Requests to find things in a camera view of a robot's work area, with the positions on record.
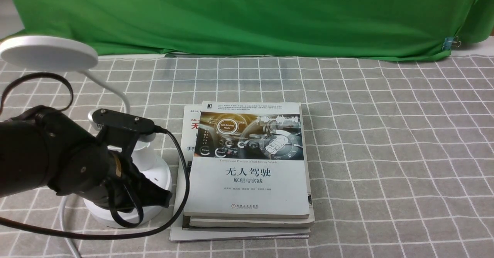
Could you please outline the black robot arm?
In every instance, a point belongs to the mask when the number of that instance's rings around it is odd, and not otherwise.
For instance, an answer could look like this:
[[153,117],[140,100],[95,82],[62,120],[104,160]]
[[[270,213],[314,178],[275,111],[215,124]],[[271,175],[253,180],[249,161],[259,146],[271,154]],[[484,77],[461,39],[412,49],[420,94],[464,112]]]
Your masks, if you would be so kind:
[[97,136],[44,105],[1,122],[1,197],[46,186],[118,212],[167,208],[171,191],[148,179],[131,157],[137,141],[155,133],[155,123],[104,109],[92,117],[102,127]]

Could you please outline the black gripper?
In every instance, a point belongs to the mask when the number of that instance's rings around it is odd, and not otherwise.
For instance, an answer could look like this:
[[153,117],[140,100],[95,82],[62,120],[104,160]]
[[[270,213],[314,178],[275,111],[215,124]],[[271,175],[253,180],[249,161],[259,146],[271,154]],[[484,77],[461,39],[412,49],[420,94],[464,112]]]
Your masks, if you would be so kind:
[[168,208],[173,194],[141,173],[119,152],[109,153],[109,170],[91,202],[100,208],[129,213],[138,207]]

